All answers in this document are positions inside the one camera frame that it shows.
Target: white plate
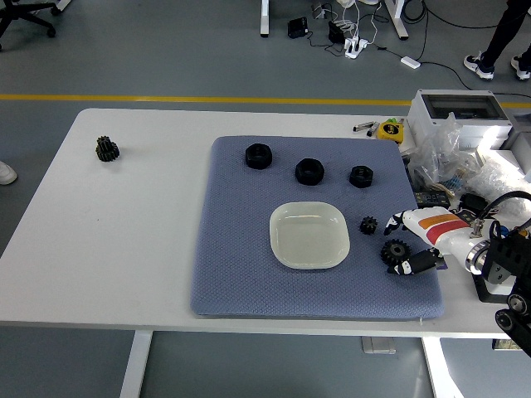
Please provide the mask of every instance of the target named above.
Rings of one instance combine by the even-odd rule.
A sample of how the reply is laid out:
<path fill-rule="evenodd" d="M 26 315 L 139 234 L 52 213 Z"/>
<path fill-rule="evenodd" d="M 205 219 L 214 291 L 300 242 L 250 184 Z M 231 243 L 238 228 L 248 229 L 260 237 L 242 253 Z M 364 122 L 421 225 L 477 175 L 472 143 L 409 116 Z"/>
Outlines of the white plate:
<path fill-rule="evenodd" d="M 321 201 L 285 203 L 271 214 L 271 249 L 290 268 L 332 268 L 350 249 L 347 223 L 337 208 Z"/>

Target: office chair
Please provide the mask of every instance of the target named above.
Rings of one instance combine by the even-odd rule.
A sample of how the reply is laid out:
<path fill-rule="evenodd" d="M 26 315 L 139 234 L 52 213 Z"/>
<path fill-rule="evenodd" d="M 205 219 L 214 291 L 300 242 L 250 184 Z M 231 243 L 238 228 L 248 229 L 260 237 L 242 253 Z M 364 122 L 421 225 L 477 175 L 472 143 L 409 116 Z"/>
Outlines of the office chair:
<path fill-rule="evenodd" d="M 0 21 L 0 37 L 2 37 L 9 24 L 12 21 L 17 20 L 18 18 L 47 27 L 47 33 L 49 37 L 54 37 L 56 35 L 56 30 L 49 22 L 37 18 L 30 13 L 37 10 L 42 10 L 44 8 L 51 8 L 51 13 L 53 15 L 58 15 L 61 11 L 59 11 L 59 8 L 57 8 L 56 4 L 54 4 L 53 2 L 44 2 L 41 4 L 13 4 L 14 2 L 18 1 L 19 0 L 3 0 L 3 3 L 6 7 L 0 9 L 0 18 L 2 18 L 2 20 Z"/>

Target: white desk leg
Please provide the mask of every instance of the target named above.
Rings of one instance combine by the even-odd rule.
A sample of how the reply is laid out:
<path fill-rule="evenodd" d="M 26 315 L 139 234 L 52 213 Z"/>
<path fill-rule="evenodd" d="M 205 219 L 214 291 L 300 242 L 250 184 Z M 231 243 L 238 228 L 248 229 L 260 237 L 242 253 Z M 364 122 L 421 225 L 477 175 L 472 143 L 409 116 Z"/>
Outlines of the white desk leg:
<path fill-rule="evenodd" d="M 61 0 L 57 3 L 57 8 L 62 12 L 71 1 L 72 0 Z"/>
<path fill-rule="evenodd" d="M 260 36 L 262 37 L 269 36 L 269 0 L 262 0 Z"/>
<path fill-rule="evenodd" d="M 448 372 L 440 338 L 423 337 L 422 346 L 430 372 L 433 396 L 435 398 L 464 398 Z"/>
<path fill-rule="evenodd" d="M 391 16 L 392 23 L 397 30 L 398 37 L 400 37 L 400 40 L 406 40 L 409 35 L 407 34 L 406 27 L 404 27 L 404 22 L 400 19 L 402 9 L 404 8 L 404 0 L 385 0 L 385 5 Z"/>
<path fill-rule="evenodd" d="M 120 398 L 139 398 L 146 362 L 148 361 L 149 346 L 151 346 L 152 330 L 137 330 L 134 332 L 133 345 L 125 370 L 124 384 Z"/>

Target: white charger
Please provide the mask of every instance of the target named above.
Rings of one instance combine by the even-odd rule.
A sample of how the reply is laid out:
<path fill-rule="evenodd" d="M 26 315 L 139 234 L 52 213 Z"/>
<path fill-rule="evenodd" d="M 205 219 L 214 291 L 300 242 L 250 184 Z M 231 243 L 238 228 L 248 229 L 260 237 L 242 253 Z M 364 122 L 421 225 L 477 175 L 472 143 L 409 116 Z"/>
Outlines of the white charger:
<path fill-rule="evenodd" d="M 410 58 L 409 56 L 404 56 L 400 62 L 402 64 L 406 64 L 407 66 L 409 66 L 410 68 L 412 69 L 416 69 L 418 68 L 421 63 L 419 61 L 415 61 L 414 59 Z"/>

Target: yellow tape measure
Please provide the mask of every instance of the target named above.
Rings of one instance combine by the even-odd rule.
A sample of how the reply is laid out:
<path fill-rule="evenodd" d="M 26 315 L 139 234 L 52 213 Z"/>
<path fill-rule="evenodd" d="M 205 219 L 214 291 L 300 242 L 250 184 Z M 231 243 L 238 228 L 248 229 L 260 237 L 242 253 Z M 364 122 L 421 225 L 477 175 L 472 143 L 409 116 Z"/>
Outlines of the yellow tape measure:
<path fill-rule="evenodd" d="M 404 140 L 404 125 L 402 123 L 383 122 L 378 127 L 378 139 L 391 139 L 396 143 Z"/>

